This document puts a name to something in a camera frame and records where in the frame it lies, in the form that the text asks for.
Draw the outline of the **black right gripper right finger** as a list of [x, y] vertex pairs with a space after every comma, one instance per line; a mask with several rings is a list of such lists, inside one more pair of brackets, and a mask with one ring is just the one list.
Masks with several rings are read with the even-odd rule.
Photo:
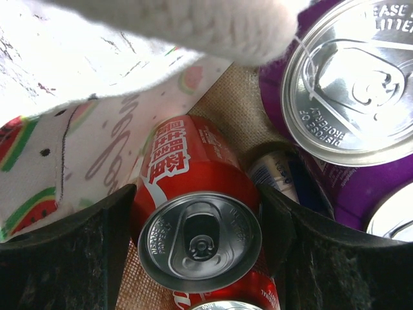
[[283, 309], [411, 309], [412, 244], [345, 227], [260, 185], [263, 245]]

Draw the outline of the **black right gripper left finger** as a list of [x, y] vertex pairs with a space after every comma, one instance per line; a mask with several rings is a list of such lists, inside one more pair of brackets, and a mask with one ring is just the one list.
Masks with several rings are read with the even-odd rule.
[[1, 244], [1, 309], [114, 309], [136, 193], [95, 205]]

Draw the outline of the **silver slim energy can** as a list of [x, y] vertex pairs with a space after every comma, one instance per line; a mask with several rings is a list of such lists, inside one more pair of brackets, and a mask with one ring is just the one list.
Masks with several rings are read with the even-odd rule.
[[248, 175], [255, 185], [269, 185], [299, 203], [291, 166], [297, 157], [287, 150], [275, 150], [259, 157], [249, 168]]

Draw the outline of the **red cola can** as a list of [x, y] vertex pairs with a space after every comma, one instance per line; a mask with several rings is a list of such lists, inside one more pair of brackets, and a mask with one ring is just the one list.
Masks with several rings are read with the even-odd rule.
[[178, 116], [154, 132], [131, 210], [132, 239], [174, 309], [237, 300], [278, 309], [258, 220], [260, 197], [217, 127]]

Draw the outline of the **jute watermelon canvas bag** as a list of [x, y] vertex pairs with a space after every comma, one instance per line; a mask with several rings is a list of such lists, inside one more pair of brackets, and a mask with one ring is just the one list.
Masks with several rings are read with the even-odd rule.
[[283, 55], [309, 6], [2, 1], [1, 244], [135, 186], [151, 126]]

